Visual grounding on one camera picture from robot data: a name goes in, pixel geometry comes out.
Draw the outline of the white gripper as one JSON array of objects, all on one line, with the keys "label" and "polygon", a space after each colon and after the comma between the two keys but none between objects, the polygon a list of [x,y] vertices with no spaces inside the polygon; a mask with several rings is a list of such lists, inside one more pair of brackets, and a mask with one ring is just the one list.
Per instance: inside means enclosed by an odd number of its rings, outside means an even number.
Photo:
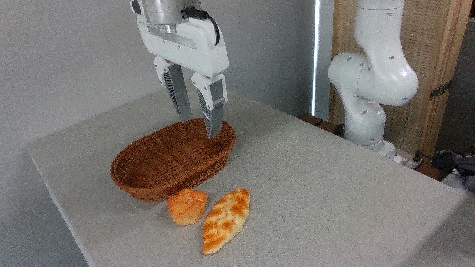
[{"label": "white gripper", "polygon": [[145,47],[156,55],[154,65],[160,84],[166,88],[181,122],[193,118],[183,66],[197,72],[191,80],[198,91],[207,137],[211,139],[219,134],[224,103],[228,101],[225,77],[221,73],[229,67],[229,60],[222,36],[215,45],[213,23],[190,18],[178,24],[176,33],[161,33],[144,17],[137,16],[136,22]]}]

